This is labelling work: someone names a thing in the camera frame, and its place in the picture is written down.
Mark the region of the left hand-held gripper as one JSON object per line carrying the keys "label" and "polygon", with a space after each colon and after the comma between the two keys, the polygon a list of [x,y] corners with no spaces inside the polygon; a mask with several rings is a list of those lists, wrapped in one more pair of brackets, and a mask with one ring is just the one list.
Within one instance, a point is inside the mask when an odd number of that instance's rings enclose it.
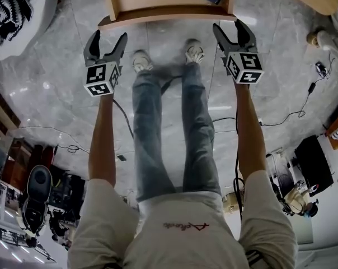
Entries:
{"label": "left hand-held gripper", "polygon": [[83,51],[87,68],[84,87],[92,97],[114,93],[121,76],[122,66],[120,65],[120,60],[128,42],[127,33],[123,33],[112,52],[104,54],[100,58],[100,36],[100,30],[96,30],[87,41]]}

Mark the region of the black table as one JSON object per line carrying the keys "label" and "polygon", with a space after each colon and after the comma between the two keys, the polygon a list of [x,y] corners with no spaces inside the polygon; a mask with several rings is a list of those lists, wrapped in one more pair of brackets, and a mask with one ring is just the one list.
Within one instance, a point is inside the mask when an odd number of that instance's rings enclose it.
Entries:
{"label": "black table", "polygon": [[334,180],[317,136],[305,138],[294,150],[300,171],[313,197],[333,185]]}

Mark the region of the person's right leg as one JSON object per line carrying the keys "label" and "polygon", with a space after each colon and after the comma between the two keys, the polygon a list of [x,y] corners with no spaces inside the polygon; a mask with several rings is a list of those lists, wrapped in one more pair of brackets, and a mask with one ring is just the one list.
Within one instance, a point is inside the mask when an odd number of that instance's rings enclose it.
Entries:
{"label": "person's right leg", "polygon": [[208,111],[200,65],[195,62],[184,67],[181,111],[186,144],[182,189],[184,192],[208,191],[221,195],[213,157],[215,130]]}

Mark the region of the person's right forearm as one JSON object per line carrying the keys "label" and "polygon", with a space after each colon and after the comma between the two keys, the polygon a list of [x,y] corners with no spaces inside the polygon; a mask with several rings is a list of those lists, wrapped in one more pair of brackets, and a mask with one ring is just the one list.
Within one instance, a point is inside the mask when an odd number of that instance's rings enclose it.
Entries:
{"label": "person's right forearm", "polygon": [[243,180],[247,180],[252,173],[266,170],[266,148],[249,87],[245,84],[236,84],[235,90],[238,166]]}

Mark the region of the person's left leg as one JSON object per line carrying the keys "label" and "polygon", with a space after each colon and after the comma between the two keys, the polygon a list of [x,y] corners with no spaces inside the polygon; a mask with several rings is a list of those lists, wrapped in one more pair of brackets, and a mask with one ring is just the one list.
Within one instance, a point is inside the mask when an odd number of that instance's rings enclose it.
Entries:
{"label": "person's left leg", "polygon": [[133,133],[137,201],[175,193],[162,159],[162,98],[153,70],[141,70],[133,84]]}

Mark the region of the person's left shoe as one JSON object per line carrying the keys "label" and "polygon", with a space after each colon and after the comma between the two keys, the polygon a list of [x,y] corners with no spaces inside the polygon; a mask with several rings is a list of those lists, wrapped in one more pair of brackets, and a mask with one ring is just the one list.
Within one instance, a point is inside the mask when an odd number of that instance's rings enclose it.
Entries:
{"label": "person's left shoe", "polygon": [[132,66],[136,73],[153,69],[152,60],[145,50],[137,50],[132,57]]}

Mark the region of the person's left forearm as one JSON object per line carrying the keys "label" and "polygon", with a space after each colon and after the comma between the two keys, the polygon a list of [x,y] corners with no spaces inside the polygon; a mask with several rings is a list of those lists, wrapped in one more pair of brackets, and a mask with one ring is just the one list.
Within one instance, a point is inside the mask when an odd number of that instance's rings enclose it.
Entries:
{"label": "person's left forearm", "polygon": [[100,98],[88,160],[90,179],[103,179],[116,184],[116,164],[113,133],[113,96]]}

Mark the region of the person's shoe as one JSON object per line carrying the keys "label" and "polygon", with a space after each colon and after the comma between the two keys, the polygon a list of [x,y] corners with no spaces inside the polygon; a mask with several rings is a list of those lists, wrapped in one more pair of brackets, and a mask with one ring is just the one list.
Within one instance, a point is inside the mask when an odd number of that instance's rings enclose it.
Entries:
{"label": "person's shoe", "polygon": [[201,47],[201,42],[196,39],[188,39],[185,44],[186,64],[200,64],[204,59],[205,54]]}
{"label": "person's shoe", "polygon": [[153,69],[152,60],[145,50],[137,50],[132,57],[132,66],[136,73]]}

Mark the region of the person's white t-shirt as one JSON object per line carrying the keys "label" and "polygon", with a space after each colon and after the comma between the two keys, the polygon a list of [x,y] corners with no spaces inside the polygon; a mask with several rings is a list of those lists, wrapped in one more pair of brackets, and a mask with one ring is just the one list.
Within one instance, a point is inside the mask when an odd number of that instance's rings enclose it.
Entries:
{"label": "person's white t-shirt", "polygon": [[148,200],[145,218],[102,179],[87,187],[69,269],[294,269],[297,241],[263,170],[246,180],[240,238],[210,192]]}

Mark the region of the small floor device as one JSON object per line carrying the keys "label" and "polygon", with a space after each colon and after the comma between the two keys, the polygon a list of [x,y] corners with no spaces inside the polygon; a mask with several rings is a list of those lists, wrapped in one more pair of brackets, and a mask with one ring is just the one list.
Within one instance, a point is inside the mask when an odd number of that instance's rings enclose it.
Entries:
{"label": "small floor device", "polygon": [[319,74],[319,76],[322,79],[328,79],[329,77],[329,71],[328,69],[323,65],[322,62],[318,61],[315,63],[316,71]]}

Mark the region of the person's right shoe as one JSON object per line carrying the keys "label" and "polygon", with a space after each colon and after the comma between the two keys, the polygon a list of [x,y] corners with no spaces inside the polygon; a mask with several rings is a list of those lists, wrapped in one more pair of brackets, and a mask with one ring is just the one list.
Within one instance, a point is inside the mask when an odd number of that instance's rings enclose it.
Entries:
{"label": "person's right shoe", "polygon": [[196,39],[188,39],[185,44],[186,64],[200,64],[204,59],[205,54],[201,47],[201,42]]}

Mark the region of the person's leg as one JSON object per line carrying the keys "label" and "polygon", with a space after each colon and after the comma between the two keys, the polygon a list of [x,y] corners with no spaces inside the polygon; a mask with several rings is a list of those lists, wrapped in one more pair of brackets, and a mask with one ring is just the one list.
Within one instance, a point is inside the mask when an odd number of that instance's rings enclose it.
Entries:
{"label": "person's leg", "polygon": [[141,70],[133,84],[133,133],[137,201],[175,193],[162,159],[162,98],[153,70]]}
{"label": "person's leg", "polygon": [[221,195],[213,157],[215,130],[208,111],[200,65],[195,62],[184,67],[181,111],[186,144],[182,189],[184,192],[208,191]]}

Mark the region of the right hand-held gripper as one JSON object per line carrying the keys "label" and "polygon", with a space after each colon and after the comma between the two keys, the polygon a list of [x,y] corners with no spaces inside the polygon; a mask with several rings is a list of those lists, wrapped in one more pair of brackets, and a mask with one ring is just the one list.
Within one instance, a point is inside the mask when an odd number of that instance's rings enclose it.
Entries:
{"label": "right hand-held gripper", "polygon": [[213,34],[225,57],[222,58],[227,75],[236,84],[257,84],[264,74],[262,55],[257,52],[256,37],[251,29],[240,19],[235,22],[238,44],[232,43],[222,28],[214,23]]}

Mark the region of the black phone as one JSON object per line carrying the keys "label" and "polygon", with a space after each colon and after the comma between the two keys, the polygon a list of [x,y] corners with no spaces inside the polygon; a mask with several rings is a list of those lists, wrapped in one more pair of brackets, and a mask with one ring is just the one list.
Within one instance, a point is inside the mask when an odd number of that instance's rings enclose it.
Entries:
{"label": "black phone", "polygon": [[20,0],[19,5],[21,13],[24,15],[27,21],[30,21],[32,18],[32,7],[29,0]]}

